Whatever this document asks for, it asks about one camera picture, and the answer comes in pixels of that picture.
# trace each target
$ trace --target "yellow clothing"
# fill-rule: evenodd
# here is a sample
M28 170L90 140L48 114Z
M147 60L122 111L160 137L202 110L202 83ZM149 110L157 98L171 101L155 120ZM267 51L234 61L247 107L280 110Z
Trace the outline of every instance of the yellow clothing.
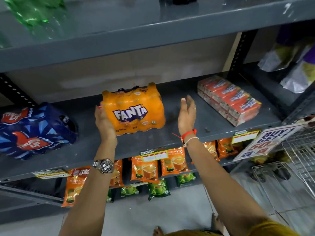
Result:
M165 236L220 236L210 232L200 230L181 230L166 234ZM289 227L282 224L267 221L253 227L248 236L299 236L294 233Z

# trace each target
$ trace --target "shelf label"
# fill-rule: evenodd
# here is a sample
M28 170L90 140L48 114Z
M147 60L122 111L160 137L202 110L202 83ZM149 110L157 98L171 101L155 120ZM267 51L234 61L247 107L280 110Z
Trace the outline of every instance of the shelf label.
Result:
M253 130L237 131L234 133L234 135L232 137L232 144L255 139L257 137L258 133L259 133L259 130L256 130L256 131L253 131Z
M139 152L139 156L142 158L143 162L168 158L166 147Z
M52 178L59 178L59 177L68 177L70 176L64 170L44 170L44 171L37 171L33 172L33 174L41 179L52 179Z
M262 131L262 133L242 150L233 161L268 154L275 146L299 131L303 125L303 123L291 124Z

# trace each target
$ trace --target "wristwatch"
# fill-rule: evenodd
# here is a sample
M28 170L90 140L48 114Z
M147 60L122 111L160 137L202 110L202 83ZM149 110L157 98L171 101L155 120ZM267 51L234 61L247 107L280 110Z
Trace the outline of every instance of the wristwatch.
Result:
M113 162L109 159L94 161L92 167L98 169L103 174L113 173L114 171Z

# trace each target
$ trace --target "bare foot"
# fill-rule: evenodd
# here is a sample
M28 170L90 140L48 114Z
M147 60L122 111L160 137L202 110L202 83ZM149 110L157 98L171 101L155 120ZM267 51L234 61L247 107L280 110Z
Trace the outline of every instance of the bare foot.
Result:
M224 223L220 220L218 215L215 215L215 213L212 214L211 228L220 231L222 234L224 232Z
M153 234L152 236L164 236L163 231L161 230L161 228L159 226L157 226L154 230L153 230Z

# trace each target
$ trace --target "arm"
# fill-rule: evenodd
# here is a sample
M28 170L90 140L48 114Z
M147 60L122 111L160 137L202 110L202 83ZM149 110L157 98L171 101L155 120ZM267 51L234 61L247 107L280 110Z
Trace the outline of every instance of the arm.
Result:
M178 117L179 133L183 135L192 131L195 119L194 100L190 96L187 96L187 102L182 98ZM188 134L184 142L194 136L193 133ZM220 219L230 234L234 236L248 235L253 226L268 220L268 216L258 203L230 177L199 139L191 139L187 143L187 150Z
M96 108L95 118L101 136L101 144L95 160L108 158L114 162L117 145L115 130L103 109ZM80 195L61 227L59 236L101 236L111 176L111 173L102 174L95 168L90 169Z

